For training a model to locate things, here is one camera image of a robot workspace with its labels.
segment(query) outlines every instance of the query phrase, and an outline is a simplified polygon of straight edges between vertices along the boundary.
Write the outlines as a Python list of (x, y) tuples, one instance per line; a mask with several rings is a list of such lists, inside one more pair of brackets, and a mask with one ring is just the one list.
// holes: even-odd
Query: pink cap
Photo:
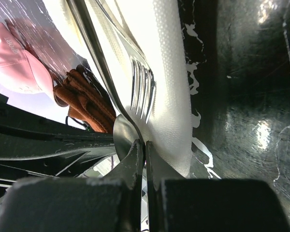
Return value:
[(53, 80), (45, 66), (23, 49), (0, 23), (0, 83), (19, 93), (46, 93), (54, 99)]

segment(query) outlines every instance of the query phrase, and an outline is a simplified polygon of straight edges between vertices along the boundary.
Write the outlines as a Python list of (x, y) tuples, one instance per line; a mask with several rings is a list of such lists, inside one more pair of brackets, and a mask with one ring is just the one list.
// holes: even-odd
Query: fork tine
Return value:
[(148, 82), (149, 82), (149, 76), (148, 76), (148, 69), (146, 69), (143, 66), (144, 74), (145, 74), (145, 92), (144, 92), (144, 98), (143, 98), (143, 104), (142, 104), (142, 111), (141, 111), (141, 119), (143, 117), (145, 106), (146, 106), (146, 99), (147, 99), (147, 92), (148, 92)]
[(151, 70), (149, 70), (149, 75), (150, 75), (150, 92), (149, 92), (149, 102), (148, 102), (148, 109), (146, 113), (146, 121), (145, 123), (147, 124), (151, 111), (154, 106), (154, 100), (156, 96), (156, 81), (154, 80), (154, 75)]
[(132, 76), (132, 96), (131, 96), (131, 107), (130, 110), (133, 110), (133, 105), (134, 105), (134, 99), (135, 99), (135, 77), (137, 75), (137, 71), (136, 71), (136, 63), (135, 60), (132, 60), (132, 71), (133, 71), (133, 76)]
[(137, 99), (137, 105), (136, 105), (136, 114), (139, 111), (139, 107), (140, 107), (140, 103), (141, 103), (141, 95), (142, 95), (142, 86), (143, 86), (143, 70), (142, 70), (142, 65), (140, 64), (139, 61), (137, 62), (137, 66), (138, 66), (138, 77), (139, 77), (139, 93), (138, 93), (138, 99)]

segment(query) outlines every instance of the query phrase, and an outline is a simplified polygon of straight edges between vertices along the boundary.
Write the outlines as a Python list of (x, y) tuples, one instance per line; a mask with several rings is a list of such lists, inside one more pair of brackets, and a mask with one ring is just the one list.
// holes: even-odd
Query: black marble table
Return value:
[[(190, 176), (264, 180), (290, 220), (290, 0), (178, 5), (194, 126)], [(50, 70), (63, 75), (84, 60), (41, 0), (0, 0), (0, 20)]]

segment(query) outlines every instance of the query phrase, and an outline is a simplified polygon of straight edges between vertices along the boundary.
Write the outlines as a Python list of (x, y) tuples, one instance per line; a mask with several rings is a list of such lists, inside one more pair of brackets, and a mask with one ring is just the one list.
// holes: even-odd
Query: white napkin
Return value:
[[(43, 0), (57, 29), (84, 58), (102, 83), (65, 0)], [(176, 0), (106, 0), (128, 34), (144, 52), (157, 82), (157, 94), (149, 122), (130, 111), (132, 70), (129, 56), (118, 37), (98, 14), (95, 0), (86, 4), (120, 97), (145, 141), (183, 176), (189, 174), (192, 136), (189, 84)]]

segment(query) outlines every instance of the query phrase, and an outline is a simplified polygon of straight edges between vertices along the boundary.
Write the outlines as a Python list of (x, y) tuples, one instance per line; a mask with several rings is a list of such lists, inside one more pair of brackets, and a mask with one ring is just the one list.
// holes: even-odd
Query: brown cloth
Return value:
[(113, 134), (116, 113), (111, 100), (86, 67), (79, 65), (67, 72), (54, 93), (70, 106), (70, 117), (87, 122), (94, 131)]

